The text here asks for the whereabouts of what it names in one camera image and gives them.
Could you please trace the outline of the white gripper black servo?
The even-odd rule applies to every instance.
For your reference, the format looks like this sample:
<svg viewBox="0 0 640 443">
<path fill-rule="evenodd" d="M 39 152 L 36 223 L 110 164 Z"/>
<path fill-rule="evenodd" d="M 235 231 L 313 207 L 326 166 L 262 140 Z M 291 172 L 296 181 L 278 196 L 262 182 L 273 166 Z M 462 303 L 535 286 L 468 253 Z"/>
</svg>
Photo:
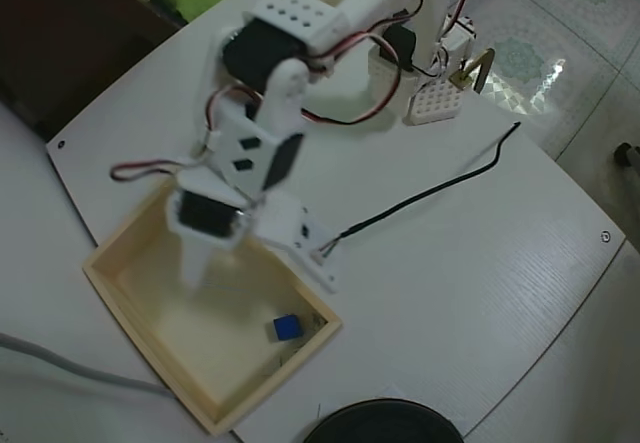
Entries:
<svg viewBox="0 0 640 443">
<path fill-rule="evenodd" d="M 246 196 L 207 167 L 177 172 L 167 219 L 182 237 L 180 279 L 190 293 L 201 287 L 213 247 L 231 250 L 249 236 L 279 248 L 301 247 L 299 201 L 278 190 Z"/>
</svg>

